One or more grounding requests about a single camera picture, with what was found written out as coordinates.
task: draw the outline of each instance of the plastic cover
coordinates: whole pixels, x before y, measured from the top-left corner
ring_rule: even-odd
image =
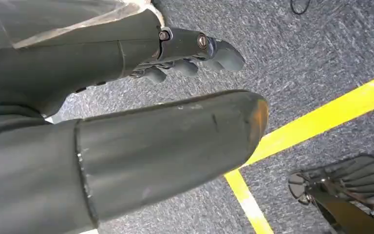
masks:
[[[0,48],[31,46],[150,7],[150,0],[0,0]]]

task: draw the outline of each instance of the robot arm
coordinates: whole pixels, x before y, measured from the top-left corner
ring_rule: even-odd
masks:
[[[54,2],[4,1],[0,14],[14,6],[58,14]],[[78,20],[70,4],[59,9]],[[91,85],[126,76],[162,81],[163,70],[171,68],[192,76],[195,61],[218,70],[244,64],[227,42],[162,28],[149,10],[120,20],[110,16],[24,40],[5,41],[0,34],[0,234],[96,228],[241,166],[263,135],[266,101],[242,90],[47,123],[43,117],[55,114],[67,95]],[[17,30],[5,33],[35,35],[34,27],[17,22],[1,18],[0,29],[15,23]]]

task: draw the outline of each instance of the black cable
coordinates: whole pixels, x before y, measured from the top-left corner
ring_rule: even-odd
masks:
[[[309,4],[310,4],[310,0],[307,1],[307,4],[306,4],[306,7],[304,8],[303,11],[301,12],[297,12],[295,10],[295,8],[293,7],[293,0],[290,0],[290,9],[292,9],[292,12],[296,15],[302,15],[303,13],[305,13],[307,11],[307,8],[309,7]]]

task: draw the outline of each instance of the yellow tape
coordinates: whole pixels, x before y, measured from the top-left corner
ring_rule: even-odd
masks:
[[[249,191],[249,188],[239,170],[231,171],[224,176],[242,206],[244,213],[256,231],[256,234],[273,234],[269,223]]]
[[[243,166],[374,110],[374,80],[265,135]]]

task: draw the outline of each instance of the gray carpet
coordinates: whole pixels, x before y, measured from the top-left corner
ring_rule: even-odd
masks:
[[[169,25],[202,31],[236,46],[246,59],[245,68],[216,73],[203,67],[194,78],[171,72],[159,85],[129,78],[110,82],[71,95],[56,119],[240,88],[267,98],[267,131],[271,132],[374,78],[374,0],[312,0],[302,16],[292,14],[287,0],[156,2]],[[295,0],[297,9],[304,2]],[[374,153],[374,112],[244,168],[242,173],[275,233],[321,233],[327,228],[325,222],[314,209],[292,200],[287,176],[359,152]],[[223,178],[105,223],[100,232],[254,233]]]

